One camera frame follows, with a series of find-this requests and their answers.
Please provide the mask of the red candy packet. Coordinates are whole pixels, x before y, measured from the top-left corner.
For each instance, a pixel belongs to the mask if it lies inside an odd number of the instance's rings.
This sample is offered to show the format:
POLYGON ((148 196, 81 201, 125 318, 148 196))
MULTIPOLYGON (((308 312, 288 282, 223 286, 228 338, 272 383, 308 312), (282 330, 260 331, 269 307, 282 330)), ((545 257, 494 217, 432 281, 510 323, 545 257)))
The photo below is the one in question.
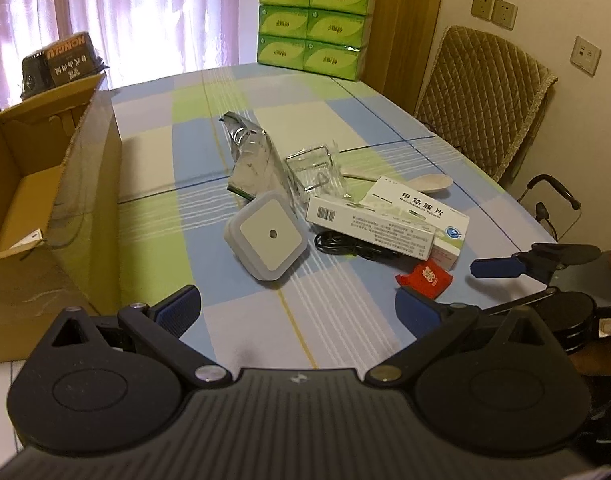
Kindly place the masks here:
POLYGON ((428 260, 418 263, 409 274, 399 274, 395 281, 400 287, 415 290, 430 299, 437 299, 453 282, 453 276, 438 263, 428 260))

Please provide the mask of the white green tablet box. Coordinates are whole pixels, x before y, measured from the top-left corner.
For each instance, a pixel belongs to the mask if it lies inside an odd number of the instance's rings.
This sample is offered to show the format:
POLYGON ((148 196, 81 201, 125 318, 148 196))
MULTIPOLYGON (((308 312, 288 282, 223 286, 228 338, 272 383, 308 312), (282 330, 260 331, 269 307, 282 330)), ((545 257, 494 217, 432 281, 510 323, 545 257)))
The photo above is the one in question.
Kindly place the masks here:
POLYGON ((445 271, 452 271, 465 245, 469 217, 406 184, 380 177, 361 204, 435 229, 430 258, 445 271))

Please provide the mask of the long white ointment box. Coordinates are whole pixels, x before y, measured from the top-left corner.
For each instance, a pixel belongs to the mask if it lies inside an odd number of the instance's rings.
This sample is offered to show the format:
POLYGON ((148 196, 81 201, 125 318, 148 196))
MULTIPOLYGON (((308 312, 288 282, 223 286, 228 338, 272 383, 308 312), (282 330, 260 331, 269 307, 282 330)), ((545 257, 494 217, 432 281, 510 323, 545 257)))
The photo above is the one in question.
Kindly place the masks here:
POLYGON ((330 195, 311 198, 307 222, 418 260, 429 259, 435 228, 330 195))

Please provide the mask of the beige plastic spoon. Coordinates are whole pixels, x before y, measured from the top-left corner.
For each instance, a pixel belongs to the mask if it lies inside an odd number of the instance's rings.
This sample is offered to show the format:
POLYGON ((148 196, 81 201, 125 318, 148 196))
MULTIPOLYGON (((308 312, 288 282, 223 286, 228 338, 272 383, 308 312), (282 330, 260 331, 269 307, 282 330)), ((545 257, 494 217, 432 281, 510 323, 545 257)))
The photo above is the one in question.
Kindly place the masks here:
MULTIPOLYGON (((380 179, 380 176, 366 174, 364 171, 353 168, 342 169, 341 175, 347 179, 361 180, 366 182, 377 182, 380 179)), ((400 180, 400 183, 403 183, 409 188, 413 188, 420 193, 433 194, 447 190, 453 184, 453 179, 446 174, 423 174, 422 176, 406 181, 400 180)))

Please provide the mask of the white square night light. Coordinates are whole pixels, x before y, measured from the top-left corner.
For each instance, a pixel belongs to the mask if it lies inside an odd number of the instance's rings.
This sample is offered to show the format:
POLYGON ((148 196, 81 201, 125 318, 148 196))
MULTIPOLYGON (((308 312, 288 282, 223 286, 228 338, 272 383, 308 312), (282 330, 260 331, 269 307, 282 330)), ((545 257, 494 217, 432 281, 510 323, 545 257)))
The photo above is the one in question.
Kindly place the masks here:
POLYGON ((278 191, 265 192, 228 220, 224 240, 260 282, 279 280, 307 250, 307 233, 278 191))

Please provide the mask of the silver foil pouch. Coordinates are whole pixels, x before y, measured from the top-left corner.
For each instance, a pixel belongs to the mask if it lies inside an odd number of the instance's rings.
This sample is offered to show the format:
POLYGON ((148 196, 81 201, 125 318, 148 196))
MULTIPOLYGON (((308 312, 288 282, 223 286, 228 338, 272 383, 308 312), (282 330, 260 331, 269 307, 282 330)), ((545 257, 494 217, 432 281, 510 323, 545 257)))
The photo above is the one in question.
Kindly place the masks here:
POLYGON ((287 172, 267 132, 234 112, 225 113, 220 121, 227 131, 234 161, 228 190, 245 200, 276 191, 292 205, 287 172))

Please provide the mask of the clear plastic wire package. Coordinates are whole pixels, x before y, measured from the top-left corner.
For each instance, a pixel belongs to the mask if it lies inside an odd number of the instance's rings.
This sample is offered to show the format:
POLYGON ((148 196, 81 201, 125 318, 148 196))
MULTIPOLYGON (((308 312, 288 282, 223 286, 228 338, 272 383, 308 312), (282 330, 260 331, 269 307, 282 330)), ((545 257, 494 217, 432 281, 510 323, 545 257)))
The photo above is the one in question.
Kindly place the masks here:
POLYGON ((289 182, 303 206, 315 196, 348 196, 338 156, 337 144, 333 143, 302 148, 284 159, 289 182))

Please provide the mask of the brown cardboard box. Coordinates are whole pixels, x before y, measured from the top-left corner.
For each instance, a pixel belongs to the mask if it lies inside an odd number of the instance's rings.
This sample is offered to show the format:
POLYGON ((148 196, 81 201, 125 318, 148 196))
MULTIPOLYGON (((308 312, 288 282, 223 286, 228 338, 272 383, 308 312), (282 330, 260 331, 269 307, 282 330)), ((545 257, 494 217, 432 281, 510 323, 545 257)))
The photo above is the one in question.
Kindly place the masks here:
POLYGON ((0 363, 65 308, 120 309, 121 159, 104 74, 0 113, 0 363))

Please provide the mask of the black instant noodle bowl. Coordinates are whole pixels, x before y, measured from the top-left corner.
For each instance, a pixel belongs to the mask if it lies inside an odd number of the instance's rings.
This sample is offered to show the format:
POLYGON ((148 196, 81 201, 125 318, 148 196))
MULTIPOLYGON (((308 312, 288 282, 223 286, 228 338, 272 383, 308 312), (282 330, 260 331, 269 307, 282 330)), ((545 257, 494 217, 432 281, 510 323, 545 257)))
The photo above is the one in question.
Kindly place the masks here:
POLYGON ((77 32, 22 60, 21 100, 99 74, 107 68, 102 57, 97 54, 89 33, 77 32))

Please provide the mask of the brown wooden door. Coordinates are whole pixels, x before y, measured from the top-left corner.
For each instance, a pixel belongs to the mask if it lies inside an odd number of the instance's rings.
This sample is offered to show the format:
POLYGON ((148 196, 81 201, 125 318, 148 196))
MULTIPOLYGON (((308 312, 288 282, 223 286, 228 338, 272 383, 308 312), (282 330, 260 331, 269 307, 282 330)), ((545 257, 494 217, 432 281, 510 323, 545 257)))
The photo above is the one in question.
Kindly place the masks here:
POLYGON ((376 0, 362 80, 406 112, 415 110, 441 0, 376 0))

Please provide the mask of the green tissue pack stack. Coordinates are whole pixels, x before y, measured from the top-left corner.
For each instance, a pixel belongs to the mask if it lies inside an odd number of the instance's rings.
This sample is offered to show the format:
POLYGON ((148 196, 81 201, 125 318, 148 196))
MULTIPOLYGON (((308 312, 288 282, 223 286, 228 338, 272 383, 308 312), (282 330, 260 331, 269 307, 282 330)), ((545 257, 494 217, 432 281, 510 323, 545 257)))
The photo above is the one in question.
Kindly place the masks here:
POLYGON ((376 0, 258 0, 263 65, 360 79, 376 0))

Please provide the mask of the pink sheer curtain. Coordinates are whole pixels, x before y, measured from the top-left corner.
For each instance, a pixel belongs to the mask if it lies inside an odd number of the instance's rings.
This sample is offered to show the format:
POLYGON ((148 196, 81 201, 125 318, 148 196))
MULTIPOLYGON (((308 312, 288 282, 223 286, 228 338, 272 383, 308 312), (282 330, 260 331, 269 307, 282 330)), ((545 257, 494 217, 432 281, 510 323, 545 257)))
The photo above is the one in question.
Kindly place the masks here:
POLYGON ((236 64, 239 0, 0 0, 0 106, 20 102, 22 61, 88 32, 110 87, 236 64))

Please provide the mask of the wall socket plates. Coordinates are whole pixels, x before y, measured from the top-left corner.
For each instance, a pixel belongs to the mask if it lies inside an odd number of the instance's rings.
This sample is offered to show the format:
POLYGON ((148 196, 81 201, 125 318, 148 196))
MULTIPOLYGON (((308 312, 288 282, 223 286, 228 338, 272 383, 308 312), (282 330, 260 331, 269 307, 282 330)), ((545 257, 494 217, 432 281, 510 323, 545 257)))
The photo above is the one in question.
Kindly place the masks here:
POLYGON ((518 6, 505 0, 473 0, 470 14, 480 20, 513 30, 518 14, 518 6))

